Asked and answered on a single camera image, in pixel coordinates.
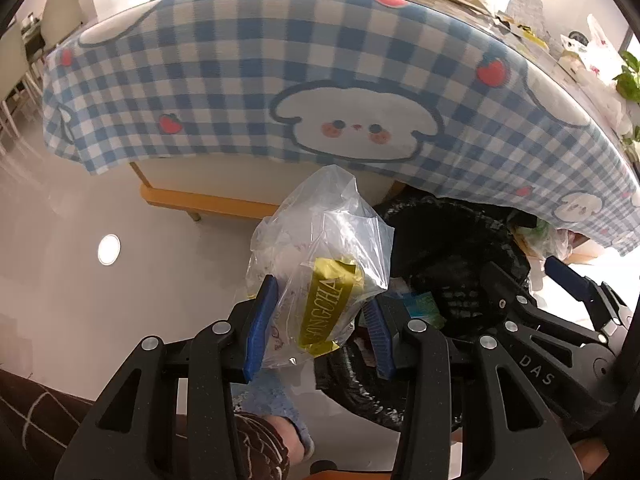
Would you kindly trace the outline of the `person's right hand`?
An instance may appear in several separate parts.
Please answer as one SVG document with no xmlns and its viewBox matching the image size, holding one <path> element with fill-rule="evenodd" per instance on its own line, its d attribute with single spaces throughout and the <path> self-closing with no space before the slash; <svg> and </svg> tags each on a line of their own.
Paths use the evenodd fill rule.
<svg viewBox="0 0 640 480">
<path fill-rule="evenodd" d="M 572 445 L 573 451 L 582 466 L 582 474 L 589 479 L 606 461 L 610 452 L 600 439 L 586 439 Z"/>
</svg>

